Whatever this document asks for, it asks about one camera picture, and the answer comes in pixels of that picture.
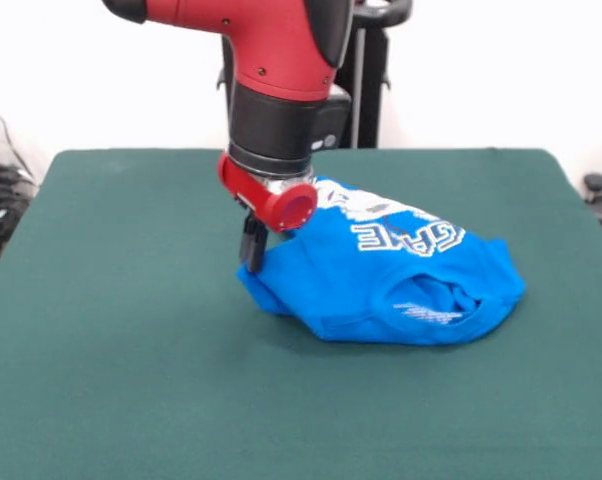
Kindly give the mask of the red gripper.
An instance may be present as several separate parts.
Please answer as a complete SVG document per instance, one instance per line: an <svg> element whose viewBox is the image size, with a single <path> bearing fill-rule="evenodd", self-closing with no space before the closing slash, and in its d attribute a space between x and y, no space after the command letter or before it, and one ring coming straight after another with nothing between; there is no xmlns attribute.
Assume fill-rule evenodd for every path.
<svg viewBox="0 0 602 480"><path fill-rule="evenodd" d="M230 195L251 211L244 219L239 258L246 261L250 273L258 273L267 246L267 227L277 233L302 227L316 210L317 191L307 179L270 181L249 173L227 153L221 154L217 171ZM264 225L257 224L257 219Z"/></svg>

